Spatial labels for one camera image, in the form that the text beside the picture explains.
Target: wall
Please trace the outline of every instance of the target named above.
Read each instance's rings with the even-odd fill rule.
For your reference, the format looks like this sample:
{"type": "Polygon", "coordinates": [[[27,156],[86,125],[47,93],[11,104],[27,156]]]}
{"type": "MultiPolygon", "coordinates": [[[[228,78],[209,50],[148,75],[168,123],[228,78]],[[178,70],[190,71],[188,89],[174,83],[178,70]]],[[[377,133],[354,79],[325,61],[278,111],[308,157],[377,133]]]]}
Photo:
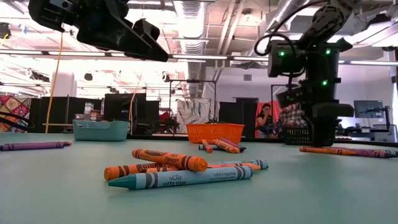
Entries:
{"type": "MultiPolygon", "coordinates": [[[[214,68],[206,68],[206,79],[211,80],[214,68]]],[[[341,83],[336,88],[336,99],[340,103],[354,106],[354,100],[382,100],[384,106],[392,107],[392,91],[389,67],[341,65],[339,74],[341,83]]],[[[286,84],[287,78],[269,78],[266,69],[224,68],[217,83],[217,99],[222,102],[235,102],[236,97],[259,98],[259,102],[271,100],[271,84],[286,84]],[[244,82],[243,75],[251,74],[252,81],[244,82]]],[[[214,98],[214,92],[207,86],[203,90],[204,98],[214,98]]],[[[362,118],[341,118],[343,127],[356,123],[368,125],[362,118]]],[[[383,124],[384,120],[370,119],[371,125],[383,124]]]]}

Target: person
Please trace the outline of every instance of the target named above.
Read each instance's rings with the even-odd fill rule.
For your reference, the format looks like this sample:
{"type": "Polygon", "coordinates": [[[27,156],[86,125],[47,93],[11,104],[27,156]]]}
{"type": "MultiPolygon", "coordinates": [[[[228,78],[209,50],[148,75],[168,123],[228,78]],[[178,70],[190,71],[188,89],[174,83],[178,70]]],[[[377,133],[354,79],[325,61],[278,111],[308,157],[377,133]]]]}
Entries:
{"type": "Polygon", "coordinates": [[[271,110],[271,105],[269,103],[265,103],[261,108],[261,113],[257,115],[257,122],[259,125],[257,129],[259,131],[259,138],[266,138],[267,136],[267,127],[269,124],[272,124],[272,116],[269,114],[271,110]]]}

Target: patterned fabric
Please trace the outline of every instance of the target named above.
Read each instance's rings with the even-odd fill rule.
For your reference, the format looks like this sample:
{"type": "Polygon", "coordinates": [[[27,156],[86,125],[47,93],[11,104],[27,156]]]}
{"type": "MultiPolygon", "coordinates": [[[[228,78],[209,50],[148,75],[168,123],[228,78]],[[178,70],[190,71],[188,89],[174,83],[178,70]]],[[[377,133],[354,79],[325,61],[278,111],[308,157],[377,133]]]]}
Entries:
{"type": "Polygon", "coordinates": [[[304,111],[300,109],[300,105],[297,103],[282,108],[279,119],[285,127],[302,127],[307,124],[302,116],[304,116],[304,111]]]}
{"type": "MultiPolygon", "coordinates": [[[[22,117],[29,119],[29,112],[30,112],[30,98],[24,97],[14,97],[11,95],[7,96],[0,96],[0,111],[6,113],[16,114],[22,117]]],[[[11,116],[4,116],[1,115],[2,118],[6,118],[9,121],[14,123],[27,126],[25,121],[20,121],[17,118],[11,116]]],[[[0,132],[14,132],[14,133],[21,133],[25,132],[20,129],[14,128],[8,124],[0,123],[0,132]]]]}
{"type": "Polygon", "coordinates": [[[211,99],[194,99],[177,101],[177,122],[180,123],[177,133],[187,133],[186,124],[203,124],[214,118],[214,106],[211,99]]]}

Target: orange crayon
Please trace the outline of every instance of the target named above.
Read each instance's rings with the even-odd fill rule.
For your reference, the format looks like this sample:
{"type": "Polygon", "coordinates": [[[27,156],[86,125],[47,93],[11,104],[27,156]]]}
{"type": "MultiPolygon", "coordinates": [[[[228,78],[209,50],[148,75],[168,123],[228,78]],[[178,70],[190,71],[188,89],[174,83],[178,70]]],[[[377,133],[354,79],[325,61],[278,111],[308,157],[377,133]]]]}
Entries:
{"type": "Polygon", "coordinates": [[[212,153],[213,152],[213,148],[207,143],[206,140],[202,139],[201,143],[204,145],[206,152],[208,153],[212,153]]]}
{"type": "Polygon", "coordinates": [[[316,152],[334,155],[356,156],[356,152],[347,149],[300,147],[301,152],[316,152]]]}
{"type": "Polygon", "coordinates": [[[157,163],[112,166],[105,168],[104,178],[105,180],[113,180],[119,177],[127,176],[129,174],[145,173],[147,172],[147,169],[158,168],[158,167],[171,167],[171,166],[165,164],[157,164],[157,163]]]}
{"type": "Polygon", "coordinates": [[[177,167],[156,167],[156,168],[149,168],[147,172],[167,172],[167,171],[177,171],[180,170],[177,167]]]}
{"type": "Polygon", "coordinates": [[[208,165],[207,168],[223,168],[223,167],[236,167],[236,166],[248,166],[250,167],[253,171],[261,170],[261,166],[254,165],[251,163],[242,163],[242,164],[212,164],[208,165]]]}
{"type": "Polygon", "coordinates": [[[214,144],[229,153],[241,153],[241,150],[238,149],[237,147],[234,147],[234,146],[228,144],[227,142],[223,142],[219,139],[214,140],[214,144]]]}
{"type": "Polygon", "coordinates": [[[184,170],[203,172],[207,169],[206,160],[198,156],[186,156],[183,154],[151,151],[148,149],[135,149],[131,154],[137,159],[167,164],[184,170]]]}
{"type": "MultiPolygon", "coordinates": [[[[224,168],[224,167],[236,167],[236,166],[248,166],[253,171],[261,170],[261,166],[254,165],[251,163],[240,163],[240,164],[213,164],[207,165],[207,169],[217,169],[217,168],[224,168]]],[[[156,167],[156,168],[149,168],[147,169],[147,173],[149,172],[168,172],[168,171],[177,171],[180,170],[177,167],[156,167]]]]}

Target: computer screen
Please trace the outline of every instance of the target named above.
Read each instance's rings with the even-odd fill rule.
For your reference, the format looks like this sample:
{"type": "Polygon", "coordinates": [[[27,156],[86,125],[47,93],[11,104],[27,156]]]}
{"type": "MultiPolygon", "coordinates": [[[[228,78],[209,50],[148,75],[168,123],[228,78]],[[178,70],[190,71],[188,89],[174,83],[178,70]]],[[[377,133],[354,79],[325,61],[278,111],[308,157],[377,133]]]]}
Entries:
{"type": "MultiPolygon", "coordinates": [[[[104,119],[107,121],[129,120],[129,109],[132,93],[126,94],[105,94],[104,100],[104,119]]],[[[132,113],[136,119],[146,117],[146,94],[136,93],[132,113]]]]}
{"type": "Polygon", "coordinates": [[[355,100],[354,108],[356,118],[384,118],[381,100],[355,100]]]}

